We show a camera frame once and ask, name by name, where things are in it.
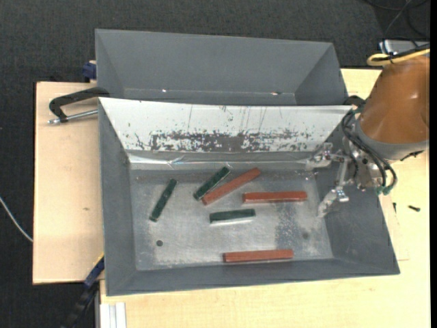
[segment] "black cable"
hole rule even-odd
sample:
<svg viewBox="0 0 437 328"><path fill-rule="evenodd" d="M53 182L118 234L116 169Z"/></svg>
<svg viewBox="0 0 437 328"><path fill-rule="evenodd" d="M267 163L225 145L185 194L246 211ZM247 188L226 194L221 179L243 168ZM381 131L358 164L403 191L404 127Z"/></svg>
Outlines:
<svg viewBox="0 0 437 328"><path fill-rule="evenodd" d="M383 6L383 5L379 5L377 3L374 3L371 0L360 0L363 1L365 3L367 3L368 5L374 7L374 8L379 8L382 10L388 10L388 11L398 11L399 13L395 16L395 18L390 22L390 25L387 27L386 31L384 32L384 37L383 37L383 48L384 48L384 52L387 53L386 51L386 47L384 45L385 40L387 39L387 33L389 31L389 29L393 26L393 23L403 14L405 16L406 22L408 24L408 26L411 28L411 30L413 30L415 33L417 33L417 35L421 36L422 38L425 38L427 40L429 40L429 37L427 37L427 35L425 33L422 33L421 31L419 31L412 23L411 21L411 17L410 17L410 10L418 8L422 5L424 5L425 3L427 3L429 0L422 0L416 4L412 4L413 0L405 0L405 4L400 7L400 8L395 8L395 7L391 7L391 6Z"/></svg>
<svg viewBox="0 0 437 328"><path fill-rule="evenodd" d="M388 10L388 11L400 11L400 10L402 10L402 7L394 8L394 7L391 7L391 6L382 6L382 5L378 5L377 3L374 3L373 1L370 1L370 0L361 0L361 1L365 2L366 4L368 4L368 5L370 5L370 6L374 7L374 8L380 8L382 10ZM422 6L427 1L428 0L421 1L420 3L418 3L416 5L413 5L410 8L417 8L419 6Z"/></svg>
<svg viewBox="0 0 437 328"><path fill-rule="evenodd" d="M349 141L352 142L354 146L362 150L363 152L367 153L371 159L374 161L376 166L378 167L381 177L382 177L382 186L386 186L386 173L385 170L379 161L379 159L375 156L375 154L367 147L358 137L354 137L350 132L348 132L347 124L352 120L354 116L354 111L350 110L341 120L341 128L343 129L343 132L345 136L349 139Z"/></svg>
<svg viewBox="0 0 437 328"><path fill-rule="evenodd" d="M402 9L399 10L399 12L397 13L397 15L395 16L395 18L390 22L389 26L385 29L384 32L384 39L386 39L387 34L389 33L390 28L393 26L393 24L397 21L397 19L402 15L402 13L406 10L406 8L408 7L408 5L410 5L414 0L408 0L405 5L403 6Z"/></svg>
<svg viewBox="0 0 437 328"><path fill-rule="evenodd" d="M353 110L351 110L348 114L345 115L345 117L343 117L341 123L342 123L342 128L343 128L343 124L345 124L345 118L346 116L349 116L348 119L348 123L350 122L350 120L354 117L354 112ZM395 170L391 167L390 163L382 158L378 153L376 153L373 148L370 148L368 145L364 144L358 137L354 137L351 133L348 133L347 130L345 130L347 127L346 125L344 126L343 131L345 132L346 137L353 143L355 144L357 147L359 147L361 150L363 150L364 152L366 152L371 158L372 160L375 162L375 164L378 166L378 169L380 170L381 174L382 174L382 179L383 179L383 183L382 186L385 187L386 186L386 174L385 174L385 170L390 170L392 177L393 177L393 181L391 182L391 184L387 187L388 189L392 189L396 183L397 183L397 174L395 172Z"/></svg>

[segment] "gray panel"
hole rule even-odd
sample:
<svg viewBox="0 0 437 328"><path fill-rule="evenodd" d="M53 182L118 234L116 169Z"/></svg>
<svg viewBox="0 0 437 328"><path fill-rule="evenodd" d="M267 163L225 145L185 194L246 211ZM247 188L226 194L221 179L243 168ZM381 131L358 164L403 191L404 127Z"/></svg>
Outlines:
<svg viewBox="0 0 437 328"><path fill-rule="evenodd" d="M298 89L297 105L338 105L344 97L333 46L325 42L98 29L96 49L98 84L116 93L114 79L121 79L120 98L295 105ZM323 91L311 94L313 81Z"/></svg>

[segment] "white wire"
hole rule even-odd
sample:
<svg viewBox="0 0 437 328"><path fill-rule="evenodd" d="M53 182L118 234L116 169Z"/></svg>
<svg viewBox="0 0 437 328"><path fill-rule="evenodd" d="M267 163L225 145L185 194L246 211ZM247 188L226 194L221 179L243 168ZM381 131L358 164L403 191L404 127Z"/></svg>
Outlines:
<svg viewBox="0 0 437 328"><path fill-rule="evenodd" d="M15 217L13 216L13 214L11 213L11 211L9 210L8 206L6 205L5 201L3 200L3 198L0 195L0 203L1 205L4 207L4 209L6 210L6 213L9 215L9 217L11 218L11 220L14 222L15 226L20 230L20 232L23 234L24 237L26 237L29 241L33 242L33 239L26 233L26 231L24 231L22 229L22 227L18 224L17 220L15 220Z"/></svg>

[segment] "wooden block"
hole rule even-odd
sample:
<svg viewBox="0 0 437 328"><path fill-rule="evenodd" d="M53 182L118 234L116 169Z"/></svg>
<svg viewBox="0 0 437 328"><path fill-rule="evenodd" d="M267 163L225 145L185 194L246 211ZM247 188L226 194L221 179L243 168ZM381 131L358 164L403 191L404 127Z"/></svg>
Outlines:
<svg viewBox="0 0 437 328"><path fill-rule="evenodd" d="M233 190L241 187L245 183L252 181L254 178L261 174L260 170L257 167L245 172L237 178L234 178L232 181L225 183L224 185L217 187L215 190L208 192L202 198L202 202L205 205L211 204L215 202L217 199L222 198L224 195L231 193Z"/></svg>
<svg viewBox="0 0 437 328"><path fill-rule="evenodd" d="M305 191L243 193L244 203L301 202L307 198Z"/></svg>
<svg viewBox="0 0 437 328"><path fill-rule="evenodd" d="M223 254L224 262L251 262L267 260L285 260L291 259L294 252L291 249L274 249L274 250L255 250L255 251L235 251Z"/></svg>
<svg viewBox="0 0 437 328"><path fill-rule="evenodd" d="M240 209L230 211L219 211L210 214L210 223L220 223L226 221L246 220L255 216L255 209Z"/></svg>
<svg viewBox="0 0 437 328"><path fill-rule="evenodd" d="M217 173L210 177L200 188L193 194L196 200L200 200L208 191L212 190L222 179L224 179L231 170L227 167L221 168Z"/></svg>

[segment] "dark gray carpet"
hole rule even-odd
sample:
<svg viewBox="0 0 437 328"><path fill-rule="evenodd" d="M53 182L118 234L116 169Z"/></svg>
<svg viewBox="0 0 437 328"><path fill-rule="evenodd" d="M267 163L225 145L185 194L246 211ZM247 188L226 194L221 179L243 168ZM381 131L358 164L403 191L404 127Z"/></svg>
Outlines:
<svg viewBox="0 0 437 328"><path fill-rule="evenodd" d="M30 233L33 82L82 81L97 27L328 41L343 67L364 66L382 36L357 0L0 0L0 195ZM81 287L32 286L31 245L2 209L0 246L0 327L57 327Z"/></svg>

